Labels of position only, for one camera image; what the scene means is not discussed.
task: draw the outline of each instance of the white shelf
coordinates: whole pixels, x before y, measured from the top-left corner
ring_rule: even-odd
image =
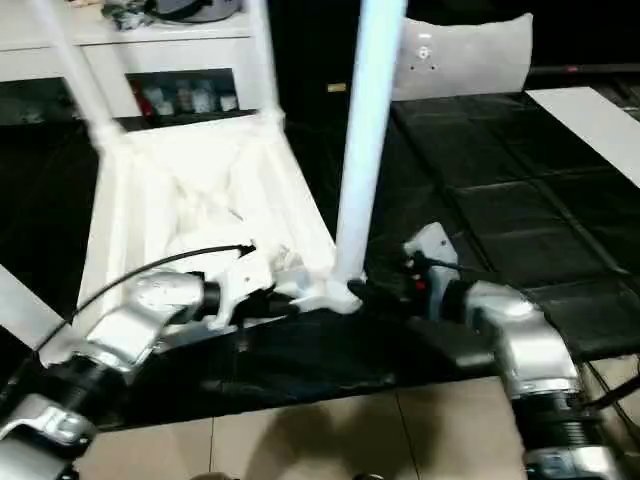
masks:
[[[65,30],[76,45],[250,37],[249,18],[238,12],[226,20],[197,25],[162,23],[117,32],[102,17],[100,5],[73,8],[51,0],[60,9]],[[28,0],[0,0],[0,51],[48,47],[46,36],[30,11]]]

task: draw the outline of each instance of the beige floor tile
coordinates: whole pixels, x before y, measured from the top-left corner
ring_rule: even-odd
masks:
[[[213,469],[242,480],[417,480],[393,393],[216,418]]]
[[[104,433],[77,462],[87,480],[189,480],[209,471],[212,420]]]
[[[524,479],[522,444],[497,378],[400,390],[423,480]]]

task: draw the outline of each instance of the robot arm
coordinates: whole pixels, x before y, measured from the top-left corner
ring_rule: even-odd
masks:
[[[0,478],[67,480],[96,425],[121,398],[176,314],[218,308],[219,287],[190,274],[140,279],[126,303],[104,315],[64,363],[44,372],[0,427]]]
[[[538,306],[507,286],[459,280],[447,286],[444,305],[459,307],[451,320],[492,339],[530,478],[623,479],[600,418],[584,407],[569,351]]]

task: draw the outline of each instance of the white stand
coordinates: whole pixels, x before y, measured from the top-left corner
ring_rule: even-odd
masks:
[[[327,294],[340,305],[335,308],[337,311],[359,307],[346,282],[363,275],[406,7],[406,0],[362,3],[342,172],[336,263],[327,285]]]

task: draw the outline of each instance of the white plastic frame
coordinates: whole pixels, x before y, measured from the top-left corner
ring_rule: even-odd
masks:
[[[131,158],[135,156],[135,149],[132,150],[127,135],[109,117],[106,103],[101,98],[100,90],[84,58],[77,47],[65,37],[55,9],[52,8],[52,1],[55,0],[31,0],[34,11],[58,51],[65,78],[89,123],[94,145],[102,155],[81,287],[83,297],[125,270],[130,232],[127,222],[121,221],[120,217],[129,214],[129,206],[135,199],[128,172],[122,169],[132,168],[130,165],[135,164],[135,161],[125,162],[123,167],[122,162],[115,159],[122,156]],[[333,242],[295,158],[288,149],[284,132],[279,128],[282,113],[278,104],[265,0],[249,1],[258,59],[256,68],[264,100],[263,109],[258,115],[264,122],[262,134],[272,138],[267,144],[271,143],[270,147],[274,151],[279,150],[281,155],[279,166],[278,162],[274,164],[274,170],[284,175],[281,182],[275,182],[276,188],[284,196],[288,195],[291,202],[289,205],[296,205],[288,213],[293,231],[299,235],[296,240],[302,245],[302,250],[307,252],[310,262],[315,264],[315,270],[310,273],[325,276],[328,280],[325,287],[316,289],[319,293],[315,295],[322,297],[320,301],[312,301],[310,304],[329,307],[335,304],[336,309],[343,312],[353,310],[359,304],[347,291],[345,284],[352,278],[362,276],[391,100],[393,69],[405,10],[406,0],[363,1],[340,197],[337,260],[334,263]],[[283,201],[282,206],[287,208],[287,202]],[[331,275],[327,272],[330,265],[333,266]],[[120,295],[117,290],[110,292],[102,304],[96,306],[92,316],[95,318],[103,313],[119,300]]]

